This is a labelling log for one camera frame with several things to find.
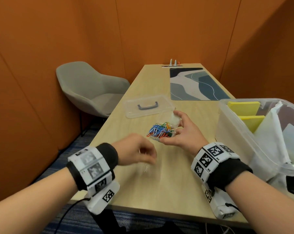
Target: blue striped carpet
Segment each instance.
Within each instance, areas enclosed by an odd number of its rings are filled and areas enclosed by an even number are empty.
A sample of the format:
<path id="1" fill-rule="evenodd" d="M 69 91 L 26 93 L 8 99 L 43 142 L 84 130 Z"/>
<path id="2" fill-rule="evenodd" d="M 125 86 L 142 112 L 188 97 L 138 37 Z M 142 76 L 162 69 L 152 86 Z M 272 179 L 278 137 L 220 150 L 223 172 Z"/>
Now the blue striped carpet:
<path id="1" fill-rule="evenodd" d="M 59 158 L 38 178 L 38 180 L 49 176 L 50 174 L 64 168 L 67 164 L 67 158 L 79 151 L 80 149 L 86 147 L 93 140 L 97 134 L 97 129 L 90 129 L 84 135 L 84 137 L 78 137 L 66 151 L 59 156 Z M 51 221 L 44 231 L 43 234 L 54 233 L 55 227 L 57 226 L 60 218 L 63 216 L 64 212 L 70 207 L 66 205 L 62 211 L 57 215 L 57 217 Z M 174 221 L 174 223 L 184 232 L 188 234 L 201 234 L 205 233 L 204 223 L 188 222 L 182 220 L 173 220 L 168 218 L 162 218 L 157 216 L 142 215 L 130 212 L 118 212 L 114 211 L 116 219 L 120 226 L 125 226 L 127 231 L 130 230 L 141 230 L 146 228 L 157 228 L 164 225 L 165 221 Z M 61 226 L 57 232 L 58 234 L 99 234 L 102 231 L 99 229 L 95 221 L 92 219 L 90 214 L 84 205 L 74 206 L 63 219 Z"/>

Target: hand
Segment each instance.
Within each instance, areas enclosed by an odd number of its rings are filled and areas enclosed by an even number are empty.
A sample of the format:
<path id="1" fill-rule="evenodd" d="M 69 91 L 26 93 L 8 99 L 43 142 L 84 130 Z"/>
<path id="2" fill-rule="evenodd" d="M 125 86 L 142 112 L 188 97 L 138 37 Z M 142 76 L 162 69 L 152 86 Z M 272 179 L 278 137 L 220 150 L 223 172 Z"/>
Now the hand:
<path id="1" fill-rule="evenodd" d="M 138 162 L 156 163 L 157 151 L 154 145 L 141 135 L 130 134 L 111 145 L 118 152 L 118 165 L 130 165 Z"/>
<path id="2" fill-rule="evenodd" d="M 176 129 L 174 137 L 163 137 L 160 139 L 160 142 L 165 145 L 181 147 L 193 156 L 196 156 L 199 150 L 209 142 L 186 113 L 174 110 L 174 114 L 182 118 L 178 126 L 183 127 L 183 129 Z"/>

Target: colorful paper clips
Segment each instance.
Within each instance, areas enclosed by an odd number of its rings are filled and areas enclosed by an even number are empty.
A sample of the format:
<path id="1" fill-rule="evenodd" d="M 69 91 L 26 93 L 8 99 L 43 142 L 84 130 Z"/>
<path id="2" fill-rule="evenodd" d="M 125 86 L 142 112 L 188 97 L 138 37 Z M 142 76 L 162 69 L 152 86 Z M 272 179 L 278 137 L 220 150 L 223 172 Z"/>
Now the colorful paper clips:
<path id="1" fill-rule="evenodd" d="M 147 137 L 156 137 L 156 138 L 162 138 L 162 137 L 172 137 L 174 130 L 171 129 L 168 122 L 165 122 L 162 125 L 155 124 L 147 134 Z"/>

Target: light wood tabletop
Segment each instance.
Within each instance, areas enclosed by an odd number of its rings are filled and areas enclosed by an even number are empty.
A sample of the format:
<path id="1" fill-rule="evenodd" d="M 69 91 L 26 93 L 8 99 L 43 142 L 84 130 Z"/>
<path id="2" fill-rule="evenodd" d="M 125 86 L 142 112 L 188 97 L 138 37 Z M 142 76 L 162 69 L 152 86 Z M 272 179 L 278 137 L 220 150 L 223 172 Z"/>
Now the light wood tabletop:
<path id="1" fill-rule="evenodd" d="M 201 64 L 183 64 L 184 67 L 203 67 Z M 234 98 L 212 75 L 211 77 L 232 98 Z M 169 68 L 161 65 L 145 65 L 124 97 L 113 110 L 110 117 L 99 130 L 90 145 L 103 142 L 112 143 L 129 133 L 146 136 L 156 123 L 158 114 L 127 118 L 123 101 L 146 95 L 163 94 L 170 98 Z M 173 101 L 177 110 L 188 114 L 209 142 L 215 141 L 214 135 L 219 117 L 218 101 Z M 175 146 L 165 146 L 150 140 L 157 150 L 157 164 L 147 172 L 143 164 L 117 166 L 114 169 L 120 190 L 110 203 L 115 210 L 166 216 L 194 221 L 245 226 L 241 213 L 227 219 L 216 220 L 210 205 L 201 189 L 198 177 L 191 171 L 193 158 Z M 78 192 L 71 202 L 82 199 L 86 191 Z"/>

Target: black pants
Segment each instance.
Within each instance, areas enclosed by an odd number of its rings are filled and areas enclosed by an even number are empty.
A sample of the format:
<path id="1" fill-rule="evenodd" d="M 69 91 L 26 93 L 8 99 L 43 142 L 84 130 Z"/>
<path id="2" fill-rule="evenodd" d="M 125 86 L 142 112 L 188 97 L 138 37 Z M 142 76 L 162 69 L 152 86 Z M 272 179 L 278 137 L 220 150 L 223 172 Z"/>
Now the black pants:
<path id="1" fill-rule="evenodd" d="M 97 225 L 101 228 L 104 234 L 111 233 L 126 233 L 125 227 L 120 227 L 111 209 L 104 209 L 101 214 L 94 215 L 90 212 Z M 139 234 L 158 234 L 158 233 L 183 233 L 176 224 L 171 221 L 165 222 L 162 227 L 150 228 L 145 230 L 129 231 L 128 233 Z"/>

